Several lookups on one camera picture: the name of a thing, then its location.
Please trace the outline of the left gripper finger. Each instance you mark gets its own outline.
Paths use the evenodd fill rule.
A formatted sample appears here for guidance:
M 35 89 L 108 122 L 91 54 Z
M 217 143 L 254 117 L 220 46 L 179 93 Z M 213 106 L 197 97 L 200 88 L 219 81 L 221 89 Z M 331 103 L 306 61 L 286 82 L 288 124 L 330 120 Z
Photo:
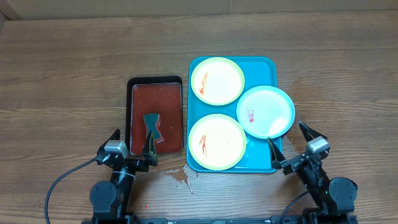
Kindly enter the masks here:
M 98 148 L 98 152 L 103 151 L 105 145 L 108 143 L 108 141 L 110 140 L 120 140 L 120 135 L 121 135 L 121 131 L 119 129 L 116 129 L 114 131 L 114 133 L 102 144 L 100 145 L 100 147 Z
M 147 135 L 146 143 L 142 150 L 142 155 L 144 156 L 144 160 L 148 164 L 157 164 L 158 163 L 158 155 L 155 149 L 154 143 L 154 133 L 150 131 Z

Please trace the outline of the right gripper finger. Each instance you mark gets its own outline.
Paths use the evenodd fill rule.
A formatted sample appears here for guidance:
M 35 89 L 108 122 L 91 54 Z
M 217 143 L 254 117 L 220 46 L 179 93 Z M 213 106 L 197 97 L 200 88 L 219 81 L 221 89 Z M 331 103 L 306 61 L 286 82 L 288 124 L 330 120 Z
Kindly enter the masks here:
M 273 169 L 281 169 L 282 164 L 286 161 L 286 158 L 281 153 L 275 142 L 271 138 L 267 138 L 267 142 L 270 149 L 271 155 L 271 167 Z
M 316 130 L 310 128 L 309 126 L 307 126 L 304 122 L 299 122 L 299 128 L 306 140 L 306 142 L 309 142 L 319 136 L 324 137 L 327 140 L 327 137 L 322 135 L 321 133 L 317 132 Z

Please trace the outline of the green and orange sponge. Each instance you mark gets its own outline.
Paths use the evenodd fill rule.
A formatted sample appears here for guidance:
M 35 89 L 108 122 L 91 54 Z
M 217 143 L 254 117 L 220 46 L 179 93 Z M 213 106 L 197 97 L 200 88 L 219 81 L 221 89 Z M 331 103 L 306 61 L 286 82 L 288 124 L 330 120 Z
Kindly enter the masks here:
M 150 114 L 145 114 L 143 118 L 147 132 L 146 135 L 148 135 L 151 132 L 154 135 L 154 141 L 156 143 L 163 141 L 164 138 L 159 130 L 160 115 L 155 113 L 150 113 Z

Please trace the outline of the light blue plate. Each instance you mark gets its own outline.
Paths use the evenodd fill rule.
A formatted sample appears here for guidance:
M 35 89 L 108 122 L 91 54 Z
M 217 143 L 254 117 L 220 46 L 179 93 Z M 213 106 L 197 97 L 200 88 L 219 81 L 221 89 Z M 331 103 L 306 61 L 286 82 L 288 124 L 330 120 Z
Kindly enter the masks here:
M 283 90 L 256 86 L 240 97 L 236 116 L 248 134 L 259 139 L 273 139 L 283 136 L 292 127 L 295 106 Z

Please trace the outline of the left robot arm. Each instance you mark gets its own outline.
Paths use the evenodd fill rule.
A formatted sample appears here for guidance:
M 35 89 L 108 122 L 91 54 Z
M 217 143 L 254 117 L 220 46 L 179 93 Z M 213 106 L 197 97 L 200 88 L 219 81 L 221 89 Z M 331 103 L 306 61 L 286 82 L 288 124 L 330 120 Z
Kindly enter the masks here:
M 148 172 L 158 164 L 154 133 L 147 134 L 142 159 L 129 159 L 128 152 L 126 143 L 120 140 L 119 129 L 99 147 L 95 161 L 112 168 L 112 173 L 110 180 L 97 182 L 90 191 L 92 223 L 139 223 L 135 215 L 128 214 L 127 206 L 136 173 Z

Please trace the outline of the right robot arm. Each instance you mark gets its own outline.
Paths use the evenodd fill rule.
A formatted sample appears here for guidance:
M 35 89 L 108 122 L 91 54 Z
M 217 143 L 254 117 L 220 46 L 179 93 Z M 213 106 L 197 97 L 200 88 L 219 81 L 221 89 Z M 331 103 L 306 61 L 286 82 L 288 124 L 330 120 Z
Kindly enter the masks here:
M 322 168 L 322 160 L 327 158 L 330 152 L 328 138 L 303 122 L 299 122 L 298 125 L 307 142 L 306 150 L 290 160 L 283 156 L 271 138 L 267 139 L 271 167 L 282 169 L 284 175 L 296 173 L 307 189 L 295 198 L 276 220 L 279 223 L 286 220 L 298 223 L 356 223 L 356 218 L 350 217 L 349 213 L 354 211 L 358 185 L 345 177 L 330 179 Z M 306 208 L 301 216 L 287 218 L 289 208 L 306 194 L 310 194 L 317 206 Z

